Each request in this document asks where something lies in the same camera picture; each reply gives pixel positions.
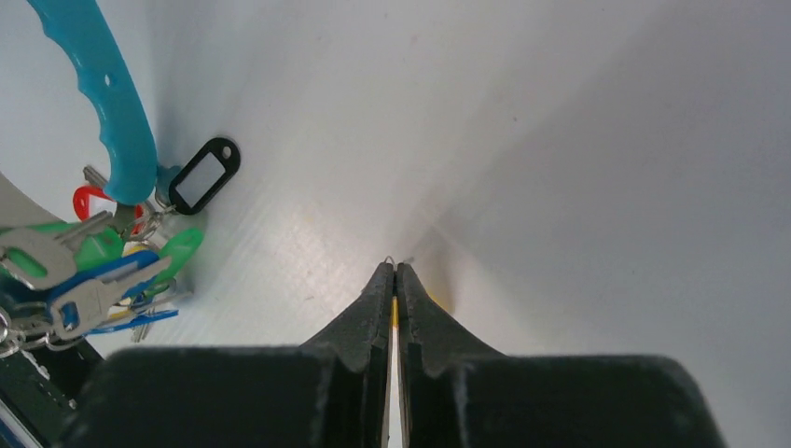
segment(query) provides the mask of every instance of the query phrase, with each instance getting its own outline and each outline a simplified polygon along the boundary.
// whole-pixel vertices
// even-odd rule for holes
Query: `key tag window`
[[[242,156],[228,138],[209,140],[173,178],[168,195],[175,211],[195,215],[239,171]]]

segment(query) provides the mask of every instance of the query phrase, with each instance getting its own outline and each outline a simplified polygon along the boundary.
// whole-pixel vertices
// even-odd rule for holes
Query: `metal key blade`
[[[146,311],[146,315],[153,315],[155,313],[155,309],[151,308],[150,310]],[[152,323],[147,323],[141,325],[140,327],[135,327],[132,330],[132,342],[133,343],[141,343],[143,339],[148,336],[148,332],[151,330],[151,326],[154,325]]]
[[[77,252],[85,241],[85,237],[104,230],[104,227],[113,220],[113,214],[108,211],[96,215],[76,224],[67,231],[55,235],[55,241],[68,247],[72,252]]]
[[[167,257],[119,280],[103,283],[94,278],[72,288],[49,306],[55,334],[63,340],[69,340],[102,325],[107,319],[110,308],[121,301],[127,291],[150,280],[167,269],[170,264],[171,259]],[[74,304],[79,319],[79,323],[72,328],[67,328],[62,319],[62,309],[69,303]]]
[[[104,189],[104,187],[107,185],[107,179],[105,179],[104,176],[91,165],[88,165],[82,169],[82,175],[85,176],[86,182],[93,185],[97,189]]]

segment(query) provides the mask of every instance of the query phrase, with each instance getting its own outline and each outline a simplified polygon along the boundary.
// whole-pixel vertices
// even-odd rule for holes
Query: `bunch of keys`
[[[101,190],[105,179],[96,170],[86,167],[84,174]],[[148,242],[174,207],[158,211],[148,202],[119,204],[115,214],[91,216],[88,201],[77,199],[76,211],[78,204],[86,206],[82,216],[77,212],[82,222],[0,233],[0,266],[29,290],[46,295],[44,301],[0,308],[0,357],[44,346],[65,350],[86,335],[123,329],[134,329],[133,340],[140,342],[153,322],[178,315],[157,307],[190,294],[176,292],[175,276],[201,245],[202,232],[181,231],[162,249]],[[145,249],[122,257],[129,243]],[[111,315],[114,308],[120,311]]]

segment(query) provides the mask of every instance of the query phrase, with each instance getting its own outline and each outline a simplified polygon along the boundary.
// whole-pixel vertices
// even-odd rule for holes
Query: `key ring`
[[[157,205],[162,207],[162,209],[173,207],[172,205],[168,204],[168,202],[165,201],[165,198],[160,195],[160,189],[157,189],[157,191],[154,193],[154,201],[156,201]]]
[[[170,205],[161,211],[154,212],[151,215],[143,215],[138,217],[124,228],[124,230],[120,233],[120,236],[124,241],[127,242],[142,243],[143,241],[150,238],[155,231],[157,231],[160,225],[162,225],[162,220],[165,218],[165,216],[171,214],[173,211],[175,211],[175,205]],[[134,228],[140,223],[144,223],[143,228],[136,234],[132,234]]]
[[[0,307],[0,320],[2,320],[2,327],[3,329],[0,330],[0,343],[4,342],[8,337],[8,333],[11,330],[11,316],[8,315],[8,312],[2,307]]]
[[[52,323],[44,315],[29,315],[14,319],[11,327],[22,333],[25,338],[49,333]]]
[[[10,330],[8,338],[0,343],[0,359],[10,357],[21,350],[24,336],[21,333]]]
[[[56,342],[61,341],[61,338],[59,338],[58,336],[56,336],[53,333],[47,333],[47,335],[44,338],[45,338],[44,345],[46,345],[47,348],[49,350],[52,350],[53,352],[62,352],[62,351],[68,350],[68,349],[74,347],[75,345],[85,341],[85,336],[79,336],[79,337],[69,341],[68,343],[56,344]]]
[[[20,344],[20,350],[30,351],[30,350],[35,350],[36,348],[43,347],[44,345],[47,345],[47,337],[48,336],[49,336],[49,333],[44,333],[43,336],[41,336],[40,338],[38,338],[38,339],[36,339],[34,341],[28,341],[28,342],[24,342],[24,343]]]

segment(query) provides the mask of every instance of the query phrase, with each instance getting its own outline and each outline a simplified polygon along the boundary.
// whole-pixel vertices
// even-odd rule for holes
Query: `white backdrop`
[[[414,257],[500,350],[676,357],[731,446],[791,445],[791,3],[100,7],[161,161],[219,133],[243,154],[195,297],[147,343],[299,343]],[[0,171],[74,219],[82,166],[108,160],[20,0],[0,5],[0,104]]]

